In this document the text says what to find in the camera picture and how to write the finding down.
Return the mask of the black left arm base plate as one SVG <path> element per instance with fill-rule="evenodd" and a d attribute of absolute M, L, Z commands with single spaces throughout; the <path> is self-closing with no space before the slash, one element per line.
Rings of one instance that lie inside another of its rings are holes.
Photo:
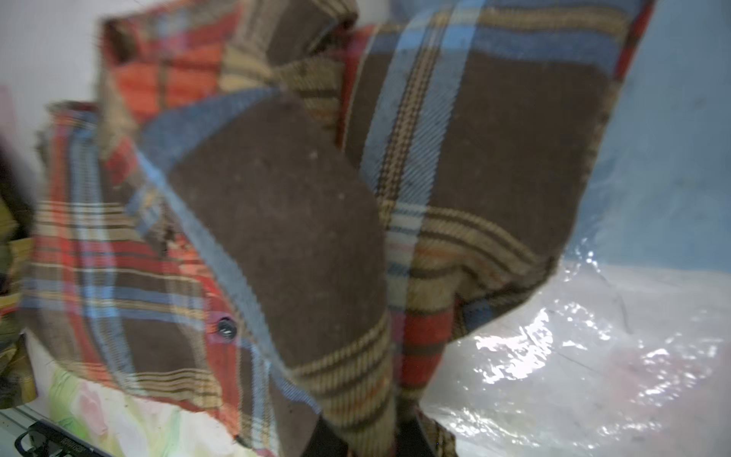
<path fill-rule="evenodd" d="M 77 438 L 48 421 L 31 424 L 13 442 L 24 457 L 110 457 L 86 441 Z"/>

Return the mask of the yellow plaid shirt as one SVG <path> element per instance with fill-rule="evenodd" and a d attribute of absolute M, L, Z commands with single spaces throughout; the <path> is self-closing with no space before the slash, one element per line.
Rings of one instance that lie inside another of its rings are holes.
<path fill-rule="evenodd" d="M 32 240 L 1 200 L 1 409 L 25 405 L 37 397 L 25 326 L 17 312 L 31 250 Z"/>

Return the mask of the red plaid shirt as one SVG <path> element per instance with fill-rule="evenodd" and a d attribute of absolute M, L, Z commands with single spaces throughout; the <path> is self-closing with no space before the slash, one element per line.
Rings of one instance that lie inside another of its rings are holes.
<path fill-rule="evenodd" d="M 53 110 L 20 315 L 262 456 L 452 456 L 448 344 L 554 274 L 650 1 L 173 1 Z"/>

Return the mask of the clear plastic vacuum bag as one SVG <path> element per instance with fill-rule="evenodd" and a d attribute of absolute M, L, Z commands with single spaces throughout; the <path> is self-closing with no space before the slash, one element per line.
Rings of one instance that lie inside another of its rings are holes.
<path fill-rule="evenodd" d="M 451 344 L 423 409 L 462 456 L 726 456 L 730 277 L 565 257 Z"/>

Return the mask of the light blue shirt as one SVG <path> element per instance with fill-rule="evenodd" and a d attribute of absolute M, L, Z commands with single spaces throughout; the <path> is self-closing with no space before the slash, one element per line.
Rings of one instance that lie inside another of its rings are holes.
<path fill-rule="evenodd" d="M 413 272 L 729 271 L 728 2 L 463 1 L 353 39 L 346 153 Z"/>

